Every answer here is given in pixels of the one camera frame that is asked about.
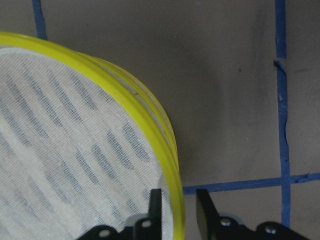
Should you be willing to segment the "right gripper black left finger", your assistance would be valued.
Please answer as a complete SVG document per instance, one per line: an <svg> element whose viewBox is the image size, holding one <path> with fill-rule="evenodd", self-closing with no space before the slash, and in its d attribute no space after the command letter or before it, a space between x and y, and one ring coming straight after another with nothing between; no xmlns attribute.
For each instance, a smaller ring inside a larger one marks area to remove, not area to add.
<svg viewBox="0 0 320 240"><path fill-rule="evenodd" d="M148 217L151 222L150 231L152 240L162 239L162 190L152 189L150 191Z"/></svg>

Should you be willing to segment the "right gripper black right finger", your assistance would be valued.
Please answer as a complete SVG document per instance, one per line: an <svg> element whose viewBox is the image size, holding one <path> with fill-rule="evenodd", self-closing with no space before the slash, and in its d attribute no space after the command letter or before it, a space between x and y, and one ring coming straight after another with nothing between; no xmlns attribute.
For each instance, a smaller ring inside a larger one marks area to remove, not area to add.
<svg viewBox="0 0 320 240"><path fill-rule="evenodd" d="M196 220L202 240L217 240L219 214L206 189L196 190Z"/></svg>

